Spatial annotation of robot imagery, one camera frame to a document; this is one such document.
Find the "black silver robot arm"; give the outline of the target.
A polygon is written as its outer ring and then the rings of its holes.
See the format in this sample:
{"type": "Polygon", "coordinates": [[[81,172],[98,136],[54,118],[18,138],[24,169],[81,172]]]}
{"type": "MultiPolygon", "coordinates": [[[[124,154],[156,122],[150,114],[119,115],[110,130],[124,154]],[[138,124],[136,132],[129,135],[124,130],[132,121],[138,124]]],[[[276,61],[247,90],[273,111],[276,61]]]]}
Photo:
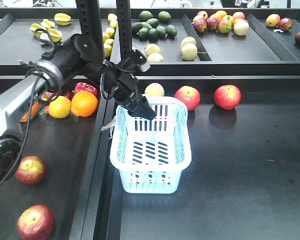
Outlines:
{"type": "Polygon", "coordinates": [[[150,67],[139,50],[133,49],[115,64],[105,59],[101,47],[89,36],[74,34],[28,66],[24,79],[0,95],[0,185],[20,163],[28,135],[21,118],[31,114],[33,104],[44,92],[60,93],[62,86],[77,75],[98,84],[103,98],[115,99],[130,116],[147,120],[156,117],[134,76],[135,69],[147,71],[150,67]]]}

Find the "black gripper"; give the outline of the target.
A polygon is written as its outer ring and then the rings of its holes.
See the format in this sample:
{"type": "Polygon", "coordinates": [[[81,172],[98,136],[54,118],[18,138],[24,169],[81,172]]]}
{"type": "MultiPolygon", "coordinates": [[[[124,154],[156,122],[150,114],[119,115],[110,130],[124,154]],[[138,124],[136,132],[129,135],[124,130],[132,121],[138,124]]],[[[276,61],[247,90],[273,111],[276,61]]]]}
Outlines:
{"type": "Polygon", "coordinates": [[[138,90],[138,79],[135,69],[146,61],[146,57],[137,49],[133,49],[128,57],[114,64],[108,60],[102,62],[100,77],[100,93],[105,100],[112,98],[127,109],[131,117],[153,120],[157,114],[149,105],[145,96],[138,90]]]}

